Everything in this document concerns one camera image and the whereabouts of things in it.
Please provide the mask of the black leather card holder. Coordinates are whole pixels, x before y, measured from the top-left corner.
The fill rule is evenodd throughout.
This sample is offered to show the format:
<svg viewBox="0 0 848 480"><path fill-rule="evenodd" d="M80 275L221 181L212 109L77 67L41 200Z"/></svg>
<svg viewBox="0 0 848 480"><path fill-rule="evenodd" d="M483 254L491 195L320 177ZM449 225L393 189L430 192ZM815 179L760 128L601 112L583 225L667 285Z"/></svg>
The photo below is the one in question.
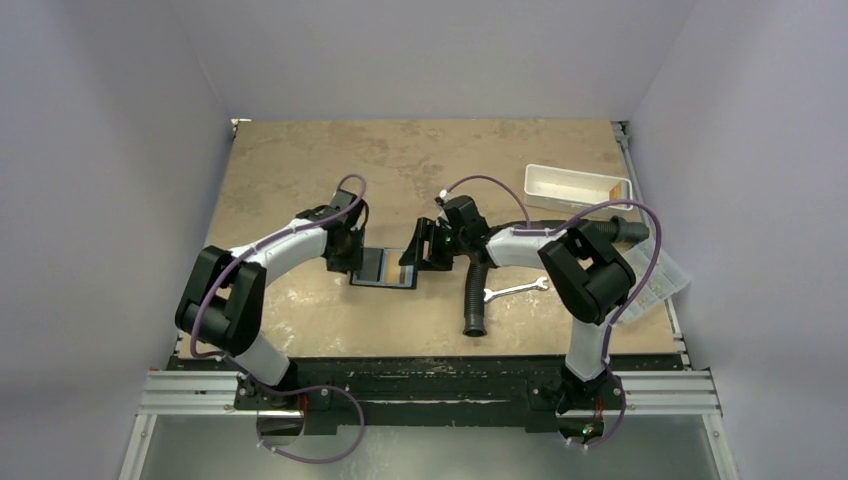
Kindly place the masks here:
<svg viewBox="0 0 848 480"><path fill-rule="evenodd" d="M414 265L401 265L400 248L366 247L362 268L352 272L349 284L357 287L414 290L418 270Z"/></svg>

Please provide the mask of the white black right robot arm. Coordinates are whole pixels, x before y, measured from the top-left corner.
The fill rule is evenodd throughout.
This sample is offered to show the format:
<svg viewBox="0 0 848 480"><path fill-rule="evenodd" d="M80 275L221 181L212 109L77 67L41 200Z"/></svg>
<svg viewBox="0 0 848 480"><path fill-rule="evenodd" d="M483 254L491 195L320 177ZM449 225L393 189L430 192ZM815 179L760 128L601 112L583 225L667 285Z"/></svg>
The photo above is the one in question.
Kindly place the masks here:
<svg viewBox="0 0 848 480"><path fill-rule="evenodd" d="M477 267L546 271L573 319L561 392L576 407L596 399L607 377L607 317L625 304L637 283L633 268L616 247L646 240L648 226L620 216L606 221L578 219L562 229L550 222L491 226L467 195L440 207L437 219L418 219L400 265L449 271L456 257L465 256Z"/></svg>

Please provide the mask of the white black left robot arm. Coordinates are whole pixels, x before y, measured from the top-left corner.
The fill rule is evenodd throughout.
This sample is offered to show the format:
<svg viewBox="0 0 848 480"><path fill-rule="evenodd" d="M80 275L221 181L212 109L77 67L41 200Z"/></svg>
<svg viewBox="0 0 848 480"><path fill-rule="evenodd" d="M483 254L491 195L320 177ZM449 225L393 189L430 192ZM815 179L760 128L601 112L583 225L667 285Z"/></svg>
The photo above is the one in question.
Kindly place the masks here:
<svg viewBox="0 0 848 480"><path fill-rule="evenodd" d="M225 250L198 254L175 312L190 347L203 342L255 382L272 408L292 405L298 367L261 332L266 288L295 267L322 258L330 272L361 268L369 206L363 195L337 189L331 201L300 212L278 231Z"/></svg>

